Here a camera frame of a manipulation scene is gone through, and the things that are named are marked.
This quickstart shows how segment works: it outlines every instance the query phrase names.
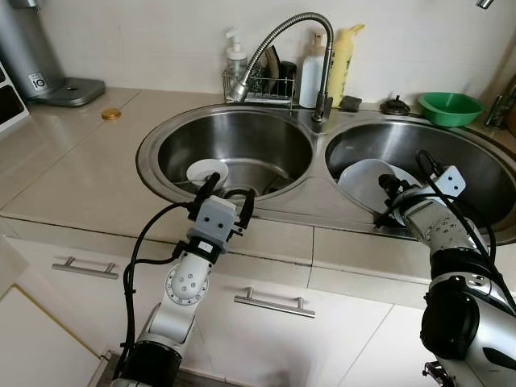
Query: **backsplash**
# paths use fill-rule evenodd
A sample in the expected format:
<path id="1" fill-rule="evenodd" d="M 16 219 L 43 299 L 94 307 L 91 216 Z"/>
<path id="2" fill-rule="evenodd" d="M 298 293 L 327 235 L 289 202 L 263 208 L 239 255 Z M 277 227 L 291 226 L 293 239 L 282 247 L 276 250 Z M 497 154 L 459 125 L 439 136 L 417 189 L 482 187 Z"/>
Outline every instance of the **backsplash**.
<path id="1" fill-rule="evenodd" d="M 110 86 L 221 93 L 224 31 L 241 29 L 248 56 L 299 12 L 329 18 L 335 30 L 364 23 L 346 94 L 378 102 L 400 94 L 454 91 L 489 102 L 514 45 L 516 2 L 495 0 L 45 0 L 41 17 L 69 76 Z M 277 41 L 282 60 L 301 63 L 317 23 Z"/>

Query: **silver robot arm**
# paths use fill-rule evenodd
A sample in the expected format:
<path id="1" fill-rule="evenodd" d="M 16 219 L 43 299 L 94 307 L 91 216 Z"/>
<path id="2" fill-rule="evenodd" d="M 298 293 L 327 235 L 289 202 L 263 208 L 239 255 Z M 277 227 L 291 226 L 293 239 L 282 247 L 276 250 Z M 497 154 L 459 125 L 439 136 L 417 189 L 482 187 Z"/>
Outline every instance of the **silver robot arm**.
<path id="1" fill-rule="evenodd" d="M 457 196 L 465 188 L 455 167 L 431 179 L 443 194 Z M 436 194 L 429 185 L 408 187 L 391 175 L 380 180 L 394 217 L 431 250 L 421 340 L 437 361 L 426 363 L 423 375 L 442 387 L 516 386 L 516 310 L 482 255 L 487 247 L 475 244 L 443 200 L 424 197 Z M 484 243 L 473 222 L 463 220 Z"/>
<path id="2" fill-rule="evenodd" d="M 184 243 L 181 261 L 167 273 L 161 303 L 150 313 L 111 387 L 173 385 L 195 325 L 195 312 L 208 291 L 208 275 L 218 256 L 226 252 L 231 236 L 243 234 L 254 206 L 250 190 L 238 216 L 234 204 L 211 196 L 211 190 L 198 194 L 191 203 L 189 218 L 195 224 L 187 234 L 189 242 Z"/>

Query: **double kitchen sink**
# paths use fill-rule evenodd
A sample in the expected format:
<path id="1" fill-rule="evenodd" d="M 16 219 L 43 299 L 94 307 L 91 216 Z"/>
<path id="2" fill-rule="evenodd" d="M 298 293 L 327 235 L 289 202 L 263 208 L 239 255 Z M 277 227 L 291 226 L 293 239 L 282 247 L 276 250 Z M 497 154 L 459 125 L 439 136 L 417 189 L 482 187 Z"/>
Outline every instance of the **double kitchen sink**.
<path id="1" fill-rule="evenodd" d="M 516 155 L 501 145 L 465 127 L 443 129 L 415 117 L 332 111 L 328 122 L 314 123 L 311 113 L 247 105 L 187 111 L 144 139 L 136 157 L 140 177 L 166 200 L 189 201 L 198 188 L 187 182 L 186 169 L 220 159 L 229 175 L 216 194 L 241 204 L 254 189 L 258 218 L 407 238 L 403 227 L 375 227 L 379 214 L 346 196 L 337 180 L 347 166 L 374 158 L 423 182 L 415 153 L 426 149 L 460 170 L 467 184 L 461 195 L 489 221 L 498 243 L 516 241 Z"/>

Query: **metal drawer handle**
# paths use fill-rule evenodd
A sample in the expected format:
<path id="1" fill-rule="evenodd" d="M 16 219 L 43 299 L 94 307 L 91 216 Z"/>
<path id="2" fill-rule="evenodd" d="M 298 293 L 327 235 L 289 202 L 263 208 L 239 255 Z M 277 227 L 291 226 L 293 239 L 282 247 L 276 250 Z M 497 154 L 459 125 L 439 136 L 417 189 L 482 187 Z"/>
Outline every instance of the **metal drawer handle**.
<path id="1" fill-rule="evenodd" d="M 288 305 L 276 304 L 275 302 L 257 300 L 252 297 L 253 291 L 254 291 L 253 288 L 248 288 L 248 295 L 246 297 L 236 295 L 235 299 L 233 301 L 238 302 L 239 304 L 258 306 L 259 308 L 277 310 L 278 312 L 296 314 L 298 316 L 303 316 L 303 317 L 308 317 L 308 318 L 315 318 L 315 312 L 313 310 L 303 309 L 304 300 L 302 297 L 296 298 L 296 300 L 298 300 L 298 307 L 294 308 L 294 307 L 288 306 Z"/>
<path id="2" fill-rule="evenodd" d="M 113 262 L 107 264 L 106 270 L 93 270 L 91 268 L 78 268 L 77 266 L 72 266 L 72 263 L 75 261 L 75 258 L 70 256 L 65 264 L 53 264 L 52 268 L 55 270 L 63 270 L 65 272 L 72 272 L 78 274 L 85 274 L 87 276 L 94 277 L 102 277 L 102 278 L 110 278 L 111 280 L 116 280 L 119 277 L 118 273 L 113 273 L 111 270 L 115 267 Z"/>

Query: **green bowl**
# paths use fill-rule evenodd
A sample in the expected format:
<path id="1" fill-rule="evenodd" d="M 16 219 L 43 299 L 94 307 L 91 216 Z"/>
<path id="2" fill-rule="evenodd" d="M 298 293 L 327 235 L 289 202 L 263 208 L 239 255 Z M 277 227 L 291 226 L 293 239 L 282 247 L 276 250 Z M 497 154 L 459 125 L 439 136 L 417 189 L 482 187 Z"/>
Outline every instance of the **green bowl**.
<path id="1" fill-rule="evenodd" d="M 418 101 L 422 115 L 441 127 L 468 125 L 484 109 L 475 98 L 457 93 L 426 93 Z"/>

